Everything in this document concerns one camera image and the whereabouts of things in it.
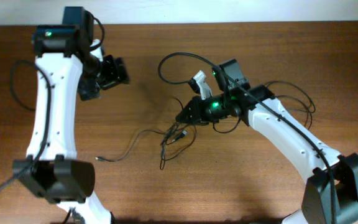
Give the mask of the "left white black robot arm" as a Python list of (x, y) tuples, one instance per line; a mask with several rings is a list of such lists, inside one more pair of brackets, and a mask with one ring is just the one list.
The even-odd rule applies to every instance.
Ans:
[(94, 190), (95, 170), (77, 158), (77, 100), (129, 83), (123, 59), (104, 53), (93, 37), (96, 18), (83, 7), (66, 7), (59, 25), (39, 25), (32, 36), (38, 87), (35, 122), (25, 159), (13, 163), (19, 181), (82, 223), (114, 223)]

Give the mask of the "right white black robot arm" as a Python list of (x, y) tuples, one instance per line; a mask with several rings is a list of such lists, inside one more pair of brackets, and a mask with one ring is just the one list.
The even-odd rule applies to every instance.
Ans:
[(358, 155), (343, 156), (294, 119), (266, 86), (251, 87), (234, 59), (213, 66), (221, 95), (214, 96), (197, 73), (190, 86), (199, 93), (176, 121), (207, 125), (239, 118), (265, 136), (295, 167), (306, 184), (301, 208), (282, 223), (358, 221)]

